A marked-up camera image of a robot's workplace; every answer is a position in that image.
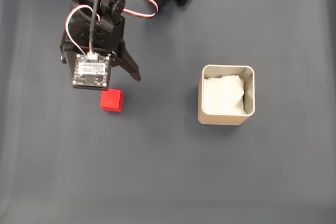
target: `white tissue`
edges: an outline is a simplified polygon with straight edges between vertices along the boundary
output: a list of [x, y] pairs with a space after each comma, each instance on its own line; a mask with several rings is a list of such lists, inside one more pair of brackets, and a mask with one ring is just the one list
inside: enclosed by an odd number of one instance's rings
[[244, 81], [239, 76], [204, 80], [203, 109], [207, 113], [246, 115]]

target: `circuit board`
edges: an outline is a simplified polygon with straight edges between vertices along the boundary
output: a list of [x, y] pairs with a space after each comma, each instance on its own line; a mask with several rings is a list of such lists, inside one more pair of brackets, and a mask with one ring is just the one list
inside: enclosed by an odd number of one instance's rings
[[77, 55], [72, 85], [74, 88], [106, 90], [110, 80], [110, 57]]

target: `gray table surface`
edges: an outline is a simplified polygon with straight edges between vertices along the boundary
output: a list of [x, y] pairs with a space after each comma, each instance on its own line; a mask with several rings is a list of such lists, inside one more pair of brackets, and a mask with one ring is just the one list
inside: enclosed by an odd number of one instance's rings
[[[71, 87], [69, 2], [18, 0], [1, 19], [0, 223], [336, 223], [335, 0], [169, 1], [155, 19], [127, 16], [142, 81], [113, 69], [120, 114]], [[241, 126], [198, 122], [207, 64], [254, 68]]]

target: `black cable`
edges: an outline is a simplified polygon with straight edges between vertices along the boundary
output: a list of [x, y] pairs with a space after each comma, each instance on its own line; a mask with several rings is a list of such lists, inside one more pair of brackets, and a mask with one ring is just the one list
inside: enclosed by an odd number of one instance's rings
[[100, 0], [94, 0], [94, 3], [93, 3], [93, 12], [91, 16], [90, 36], [89, 36], [89, 44], [90, 44], [91, 52], [93, 52], [93, 34], [95, 32], [95, 27], [96, 27], [96, 15], [97, 15], [99, 1]]

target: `red white black wire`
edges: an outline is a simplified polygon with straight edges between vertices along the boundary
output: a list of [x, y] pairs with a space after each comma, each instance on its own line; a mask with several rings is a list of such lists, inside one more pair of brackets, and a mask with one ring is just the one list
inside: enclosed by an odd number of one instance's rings
[[[67, 19], [66, 19], [66, 21], [65, 21], [65, 32], [67, 33], [67, 35], [68, 35], [69, 39], [71, 40], [71, 42], [72, 42], [76, 47], [78, 47], [78, 49], [85, 55], [85, 52], [83, 51], [83, 49], [80, 47], [80, 45], [78, 45], [78, 44], [74, 41], [74, 39], [71, 37], [70, 32], [69, 32], [69, 23], [70, 23], [70, 20], [71, 20], [72, 16], [74, 15], [74, 13], [75, 13], [76, 11], [78, 11], [79, 9], [82, 9], [82, 8], [88, 8], [88, 9], [90, 9], [90, 10], [92, 11], [91, 6], [89, 6], [89, 5], [79, 5], [79, 6], [75, 7], [74, 9], [72, 9], [72, 11], [69, 13], [69, 15], [68, 15], [68, 17], [67, 17]], [[100, 17], [100, 15], [97, 14], [97, 17], [98, 17], [98, 21], [100, 22], [100, 21], [101, 21], [101, 17]]]

